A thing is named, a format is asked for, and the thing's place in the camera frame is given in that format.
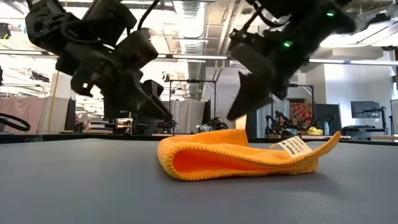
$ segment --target orange microfiber cloth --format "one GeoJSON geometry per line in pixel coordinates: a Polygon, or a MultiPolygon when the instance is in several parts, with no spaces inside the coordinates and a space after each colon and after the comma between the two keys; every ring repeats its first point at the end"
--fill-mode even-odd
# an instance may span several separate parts
{"type": "Polygon", "coordinates": [[[337,145],[340,135],[337,132],[317,149],[292,158],[285,150],[249,147],[244,130],[212,131],[163,139],[157,156],[168,174],[186,181],[304,174],[317,169],[318,158],[337,145]]]}

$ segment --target person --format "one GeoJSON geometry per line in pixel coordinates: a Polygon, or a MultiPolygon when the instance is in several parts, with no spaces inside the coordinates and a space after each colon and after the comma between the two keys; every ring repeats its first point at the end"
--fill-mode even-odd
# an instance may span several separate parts
{"type": "Polygon", "coordinates": [[[2,69],[1,69],[1,65],[0,65],[0,86],[2,85],[2,69]]]}

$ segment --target towel tag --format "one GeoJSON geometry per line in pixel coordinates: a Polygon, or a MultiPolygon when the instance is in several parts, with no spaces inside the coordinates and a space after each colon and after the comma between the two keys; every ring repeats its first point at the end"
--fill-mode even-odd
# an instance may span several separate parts
{"type": "Polygon", "coordinates": [[[292,158],[312,152],[312,149],[297,136],[273,144],[271,147],[275,147],[277,145],[282,146],[282,148],[284,148],[292,158]]]}

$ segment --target pink curtain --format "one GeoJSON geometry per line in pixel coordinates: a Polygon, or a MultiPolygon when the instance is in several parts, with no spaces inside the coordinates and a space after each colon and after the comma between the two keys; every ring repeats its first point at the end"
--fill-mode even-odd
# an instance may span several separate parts
{"type": "Polygon", "coordinates": [[[19,131],[9,126],[4,131],[16,134],[36,134],[40,117],[44,106],[45,98],[25,97],[25,98],[0,98],[0,113],[11,114],[27,121],[31,129],[29,131],[19,131]]]}

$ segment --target gray table surface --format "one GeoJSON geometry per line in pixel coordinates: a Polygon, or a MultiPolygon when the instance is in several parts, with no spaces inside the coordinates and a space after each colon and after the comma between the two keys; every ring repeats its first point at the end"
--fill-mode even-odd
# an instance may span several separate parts
{"type": "Polygon", "coordinates": [[[398,223],[398,147],[340,143],[316,173],[203,182],[169,177],[156,149],[0,144],[0,223],[398,223]]]}

